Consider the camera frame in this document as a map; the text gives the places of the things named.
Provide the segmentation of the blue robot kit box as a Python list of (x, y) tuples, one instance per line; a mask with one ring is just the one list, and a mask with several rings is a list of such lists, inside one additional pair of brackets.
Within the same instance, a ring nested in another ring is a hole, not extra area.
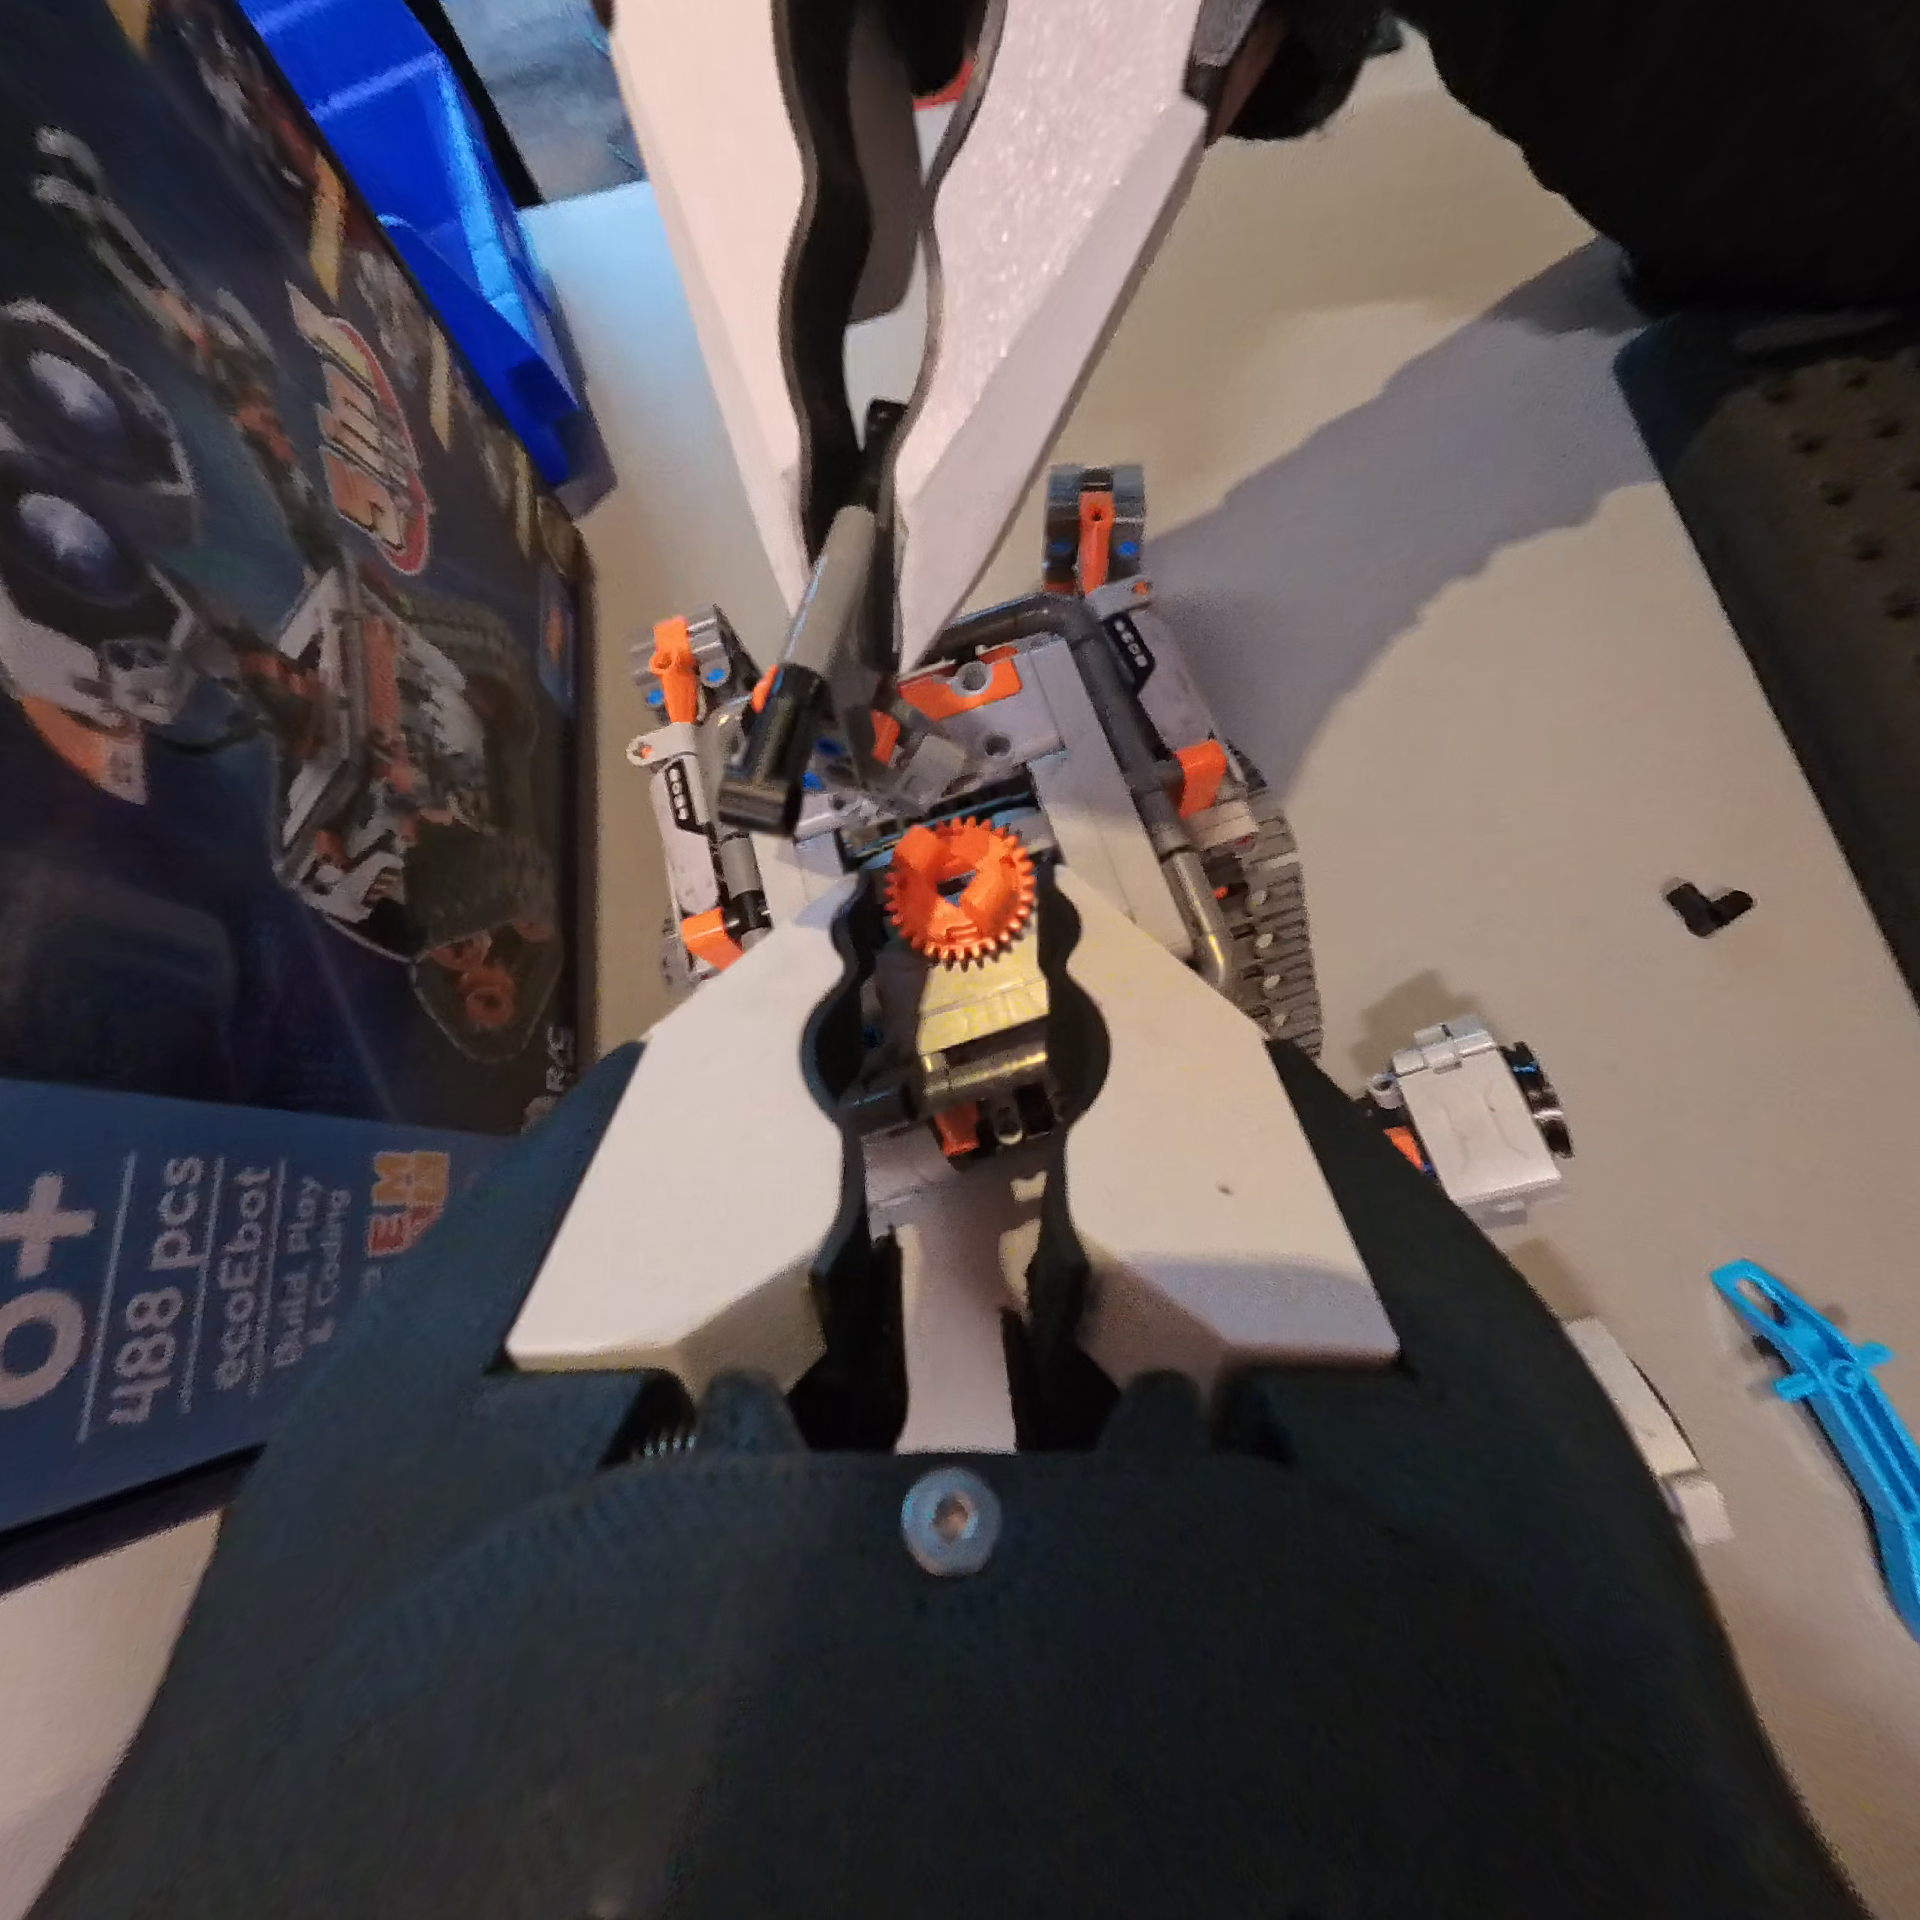
[(575, 1063), (575, 527), (243, 3), (4, 3), (4, 1581)]

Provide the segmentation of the grey orange tracked toy robot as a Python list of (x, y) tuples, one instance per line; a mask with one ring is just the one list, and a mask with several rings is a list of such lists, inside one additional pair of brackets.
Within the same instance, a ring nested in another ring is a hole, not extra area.
[(869, 1136), (924, 1130), (949, 1163), (975, 1163), (1046, 1136), (1061, 1113), (1039, 916), (993, 952), (918, 942), (918, 929), (964, 928), (972, 872), (939, 879), (943, 903), (929, 892), (894, 903), (888, 864), (911, 829), (972, 820), (1019, 840), (1031, 869), (1064, 863), (1260, 1037), (1308, 1057), (1324, 1045), (1300, 841), (1156, 611), (1144, 527), (1144, 467), (1050, 467), (1041, 591), (949, 627), (874, 718), (874, 746), (947, 750), (954, 778), (922, 810), (858, 783), (853, 750), (825, 730), (792, 837), (726, 826), (716, 792), (758, 716), (762, 669), (716, 603), (633, 642), (656, 716), (631, 757), (661, 844), (661, 982), (684, 995), (845, 875), (874, 879), (882, 942), (845, 1095)]

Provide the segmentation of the blue plastic bin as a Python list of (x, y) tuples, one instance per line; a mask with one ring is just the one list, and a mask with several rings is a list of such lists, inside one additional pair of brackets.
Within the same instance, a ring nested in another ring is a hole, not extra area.
[(592, 512), (612, 470), (522, 233), (542, 197), (447, 5), (243, 12), (542, 475), (570, 516)]

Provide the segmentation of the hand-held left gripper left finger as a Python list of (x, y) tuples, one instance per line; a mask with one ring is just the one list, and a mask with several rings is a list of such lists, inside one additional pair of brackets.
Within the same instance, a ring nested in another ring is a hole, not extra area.
[(517, 1368), (800, 1382), (874, 1329), (892, 1244), (831, 1090), (858, 1057), (837, 1031), (858, 903), (808, 902), (643, 1034), (506, 1335)]

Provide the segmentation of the person's right forearm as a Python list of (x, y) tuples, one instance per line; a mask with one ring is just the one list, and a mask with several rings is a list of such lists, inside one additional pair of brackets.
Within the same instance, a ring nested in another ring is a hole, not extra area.
[(1673, 307), (1916, 307), (1916, 3), (1400, 3)]

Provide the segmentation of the black perforated foam mat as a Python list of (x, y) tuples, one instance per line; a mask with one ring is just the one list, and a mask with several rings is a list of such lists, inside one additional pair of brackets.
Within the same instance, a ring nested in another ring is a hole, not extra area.
[(1617, 379), (1916, 994), (1916, 317), (1674, 313)]

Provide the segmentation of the grey black axle pin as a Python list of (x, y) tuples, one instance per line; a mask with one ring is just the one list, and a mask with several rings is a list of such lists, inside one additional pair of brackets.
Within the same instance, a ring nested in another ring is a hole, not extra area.
[(831, 734), (853, 763), (853, 783), (878, 792), (874, 706), (897, 674), (897, 581), (892, 512), (843, 506), (803, 588), (763, 702), (744, 723), (716, 792), (729, 829), (792, 837), (803, 770)]

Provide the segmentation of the blue plastic brick separator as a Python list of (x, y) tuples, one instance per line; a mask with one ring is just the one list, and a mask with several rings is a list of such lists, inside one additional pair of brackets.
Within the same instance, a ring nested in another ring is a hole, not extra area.
[(1810, 1410), (1843, 1469), (1879, 1563), (1887, 1599), (1916, 1635), (1916, 1441), (1885, 1393), (1885, 1342), (1855, 1342), (1789, 1282), (1752, 1261), (1711, 1270), (1719, 1300), (1779, 1363), (1772, 1391)]

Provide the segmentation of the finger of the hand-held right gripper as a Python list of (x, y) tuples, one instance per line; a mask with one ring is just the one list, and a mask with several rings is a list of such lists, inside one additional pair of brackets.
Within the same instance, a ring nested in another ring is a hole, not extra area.
[(874, 220), (853, 3), (617, 3), (617, 85), (779, 600), (858, 494), (845, 331)]
[(924, 212), (927, 339), (892, 440), (894, 669), (990, 564), (1187, 197), (1264, 3), (990, 3)]

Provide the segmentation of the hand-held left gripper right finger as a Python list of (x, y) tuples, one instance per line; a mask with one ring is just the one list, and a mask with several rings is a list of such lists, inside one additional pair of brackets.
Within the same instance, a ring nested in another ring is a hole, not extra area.
[(1039, 1347), (1109, 1382), (1395, 1363), (1397, 1333), (1252, 1023), (1083, 879), (1046, 881), (1039, 957), (1064, 1106)]

